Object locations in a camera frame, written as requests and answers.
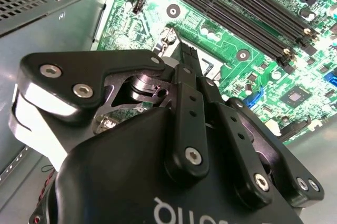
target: screw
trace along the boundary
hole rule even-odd
[[[77,84],[73,87],[73,92],[79,98],[90,98],[94,95],[93,90],[90,86],[85,84]]]
[[[256,173],[254,175],[255,183],[261,188],[263,191],[269,191],[269,184],[267,180],[261,175]]]
[[[242,102],[241,102],[241,101],[239,101],[239,100],[236,100],[236,101],[235,101],[235,103],[236,103],[236,105],[237,105],[238,107],[241,107],[241,108],[243,108],[243,104],[242,104]]]
[[[185,157],[188,161],[190,161],[193,165],[200,165],[202,161],[202,157],[195,148],[188,147],[185,150]]]
[[[167,41],[170,42],[170,43],[176,41],[176,39],[177,39],[177,36],[172,32],[169,33],[169,35],[167,36]]]
[[[312,181],[311,179],[308,180],[309,184],[311,185],[312,188],[314,188],[315,191],[320,191],[320,188],[318,187],[318,185]]]
[[[61,21],[65,17],[65,12],[60,13],[58,20]]]
[[[211,81],[209,78],[206,79],[206,82],[207,82],[210,86],[214,86],[214,82]]]
[[[159,61],[157,58],[155,58],[155,57],[151,57],[151,60],[152,60],[153,62],[155,62],[156,64],[159,64],[159,63],[160,63],[160,61]]]
[[[304,180],[302,178],[297,178],[297,182],[299,183],[300,187],[305,190],[308,191],[309,188],[307,186],[307,184],[304,182]]]
[[[190,69],[184,68],[184,71],[187,72],[188,74],[192,73]]]
[[[40,73],[47,78],[58,78],[62,75],[62,71],[55,65],[43,65],[40,67]]]

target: gray metal surface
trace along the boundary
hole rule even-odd
[[[314,133],[288,145],[289,150],[318,179],[325,198],[302,210],[305,224],[337,223],[337,116]]]
[[[89,50],[104,2],[78,1],[0,38],[0,172],[24,147],[8,128],[19,61],[34,52]]]

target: mounting hole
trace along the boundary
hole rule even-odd
[[[244,140],[244,136],[243,136],[243,134],[238,134],[238,136],[242,139],[242,140]]]
[[[40,216],[35,216],[34,219],[33,219],[33,224],[37,224],[41,221],[41,218]]]
[[[158,96],[158,98],[164,98],[168,94],[169,94],[169,92],[166,89],[161,89],[161,90],[158,91],[157,96]]]
[[[195,111],[190,111],[190,115],[192,115],[193,117],[196,117],[196,113],[195,113]]]

